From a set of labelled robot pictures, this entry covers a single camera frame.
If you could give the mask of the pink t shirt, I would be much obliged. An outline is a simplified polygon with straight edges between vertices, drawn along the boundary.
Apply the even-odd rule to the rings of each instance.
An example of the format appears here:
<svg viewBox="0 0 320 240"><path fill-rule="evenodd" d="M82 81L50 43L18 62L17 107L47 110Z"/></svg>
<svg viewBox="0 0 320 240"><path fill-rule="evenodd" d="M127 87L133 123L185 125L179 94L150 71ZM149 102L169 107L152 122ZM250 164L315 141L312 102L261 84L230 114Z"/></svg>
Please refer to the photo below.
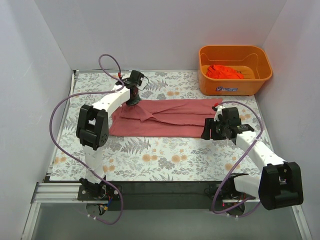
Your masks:
<svg viewBox="0 0 320 240"><path fill-rule="evenodd" d="M112 114L109 134L117 137L200 138L205 119L221 98L142 100Z"/></svg>

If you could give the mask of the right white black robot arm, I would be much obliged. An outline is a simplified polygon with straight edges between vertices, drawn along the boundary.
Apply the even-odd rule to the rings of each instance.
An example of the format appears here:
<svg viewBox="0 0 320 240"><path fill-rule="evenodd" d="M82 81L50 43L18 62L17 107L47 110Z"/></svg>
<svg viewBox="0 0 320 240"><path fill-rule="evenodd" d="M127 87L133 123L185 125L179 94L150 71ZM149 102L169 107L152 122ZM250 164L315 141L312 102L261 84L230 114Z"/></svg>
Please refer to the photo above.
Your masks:
<svg viewBox="0 0 320 240"><path fill-rule="evenodd" d="M243 124L236 107L216 104L213 118L206 118L201 135L203 140L230 140L242 149L242 161L249 157L260 170L257 179L247 173L228 172L213 195L214 208L223 193L232 199L241 195L258 199L266 210L301 205L304 201L301 168L296 162L288 162L276 155L262 141L261 132L256 132L249 124Z"/></svg>

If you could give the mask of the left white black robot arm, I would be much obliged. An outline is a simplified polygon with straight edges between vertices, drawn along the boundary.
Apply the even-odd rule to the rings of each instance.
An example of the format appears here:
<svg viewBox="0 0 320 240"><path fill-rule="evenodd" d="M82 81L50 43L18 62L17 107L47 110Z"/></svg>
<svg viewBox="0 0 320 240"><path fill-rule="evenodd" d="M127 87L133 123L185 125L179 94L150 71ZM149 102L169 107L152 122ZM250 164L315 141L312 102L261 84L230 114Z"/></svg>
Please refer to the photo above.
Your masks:
<svg viewBox="0 0 320 240"><path fill-rule="evenodd" d="M105 179L102 147L109 137L109 117L123 104L133 106L139 103L139 87L144 78L143 73L133 70L124 79L124 85L117 82L112 93L80 108L76 136L83 147L84 163L88 169L79 181L95 200L104 199L107 195L107 185L102 181Z"/></svg>

